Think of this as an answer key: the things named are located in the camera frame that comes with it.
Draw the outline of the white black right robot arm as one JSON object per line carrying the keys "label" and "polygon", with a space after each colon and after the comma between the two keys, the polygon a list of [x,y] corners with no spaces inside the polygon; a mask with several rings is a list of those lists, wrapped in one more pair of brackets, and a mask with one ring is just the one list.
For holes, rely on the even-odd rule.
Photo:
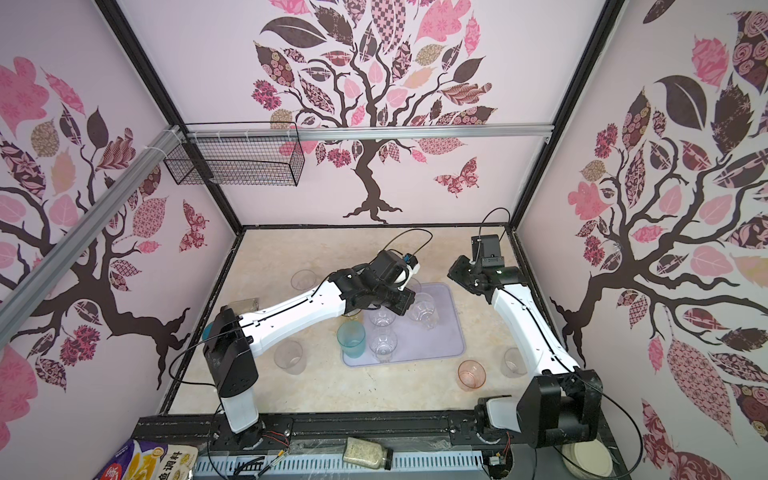
{"label": "white black right robot arm", "polygon": [[602,382],[585,370],[557,340],[534,301],[530,282],[507,267],[496,234],[471,239],[472,255],[461,255],[448,278],[485,298],[510,329],[529,379],[518,397],[497,396],[475,408],[486,429],[514,434],[532,448],[592,441],[601,414]]}

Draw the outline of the teal green plastic cup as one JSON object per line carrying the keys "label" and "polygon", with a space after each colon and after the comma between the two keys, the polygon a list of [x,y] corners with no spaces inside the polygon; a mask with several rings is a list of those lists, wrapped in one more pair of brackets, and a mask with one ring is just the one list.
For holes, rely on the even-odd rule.
{"label": "teal green plastic cup", "polygon": [[337,342],[342,353],[349,358],[359,358],[366,350],[366,330],[359,321],[346,321],[337,330]]}

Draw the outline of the pink transparent cup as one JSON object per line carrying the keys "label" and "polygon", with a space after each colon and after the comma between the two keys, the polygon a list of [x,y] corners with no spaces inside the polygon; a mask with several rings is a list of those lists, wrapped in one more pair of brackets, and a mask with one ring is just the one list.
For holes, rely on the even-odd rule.
{"label": "pink transparent cup", "polygon": [[462,361],[457,368],[458,385],[465,391],[474,391],[483,387],[487,373],[483,365],[473,359]]}

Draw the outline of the clear glass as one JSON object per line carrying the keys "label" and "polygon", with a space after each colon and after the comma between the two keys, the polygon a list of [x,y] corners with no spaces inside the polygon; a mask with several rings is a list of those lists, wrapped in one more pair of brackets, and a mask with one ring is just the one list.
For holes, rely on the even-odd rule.
{"label": "clear glass", "polygon": [[319,282],[318,275],[310,269],[297,271],[291,277],[291,287],[297,291],[305,292],[313,289]]}
{"label": "clear glass", "polygon": [[407,311],[407,316],[425,329],[433,329],[439,321],[435,299],[424,292],[417,293],[414,302]]}
{"label": "clear glass", "polygon": [[369,337],[369,350],[378,363],[388,363],[397,349],[398,337],[391,327],[375,328]]}
{"label": "clear glass", "polygon": [[369,322],[376,328],[390,327],[397,319],[397,315],[387,308],[371,310],[367,313]]}

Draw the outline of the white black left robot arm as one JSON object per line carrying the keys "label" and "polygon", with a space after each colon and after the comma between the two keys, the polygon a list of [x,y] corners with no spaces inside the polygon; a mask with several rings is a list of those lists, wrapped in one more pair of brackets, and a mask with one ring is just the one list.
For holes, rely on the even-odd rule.
{"label": "white black left robot arm", "polygon": [[419,267],[413,253],[381,250],[373,260],[336,270],[313,289],[275,306],[242,314],[223,308],[204,340],[203,355],[230,430],[240,434],[259,424],[252,391],[259,378],[258,356],[316,323],[355,310],[405,314],[415,300],[407,284]]}

